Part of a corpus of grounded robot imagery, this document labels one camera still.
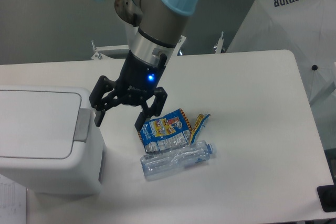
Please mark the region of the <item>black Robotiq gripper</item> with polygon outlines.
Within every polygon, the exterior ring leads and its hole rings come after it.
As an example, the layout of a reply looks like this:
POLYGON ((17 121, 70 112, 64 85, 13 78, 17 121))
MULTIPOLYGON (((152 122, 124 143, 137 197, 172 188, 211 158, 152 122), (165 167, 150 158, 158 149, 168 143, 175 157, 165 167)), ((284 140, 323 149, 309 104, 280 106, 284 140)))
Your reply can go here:
POLYGON ((96 110, 95 125, 100 126, 105 113, 119 104, 141 106, 142 112, 134 124, 138 132, 147 119, 159 116, 167 99, 164 88, 157 87, 165 64, 165 53, 160 54, 158 65, 152 66, 129 51, 116 81, 100 76, 89 96, 91 107, 96 110), (146 101, 152 96, 155 99, 148 107, 146 101))

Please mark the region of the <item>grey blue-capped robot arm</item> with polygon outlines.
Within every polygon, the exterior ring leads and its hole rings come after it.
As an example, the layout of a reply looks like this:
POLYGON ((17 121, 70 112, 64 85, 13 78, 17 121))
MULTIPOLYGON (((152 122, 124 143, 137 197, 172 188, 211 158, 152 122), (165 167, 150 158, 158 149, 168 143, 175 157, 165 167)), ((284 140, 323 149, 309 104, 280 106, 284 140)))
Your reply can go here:
POLYGON ((142 12, 134 41, 116 81, 101 76, 89 101, 96 111, 95 125, 105 113, 120 104, 142 108, 135 128, 159 116, 167 93, 159 80, 198 0, 130 0, 142 12))

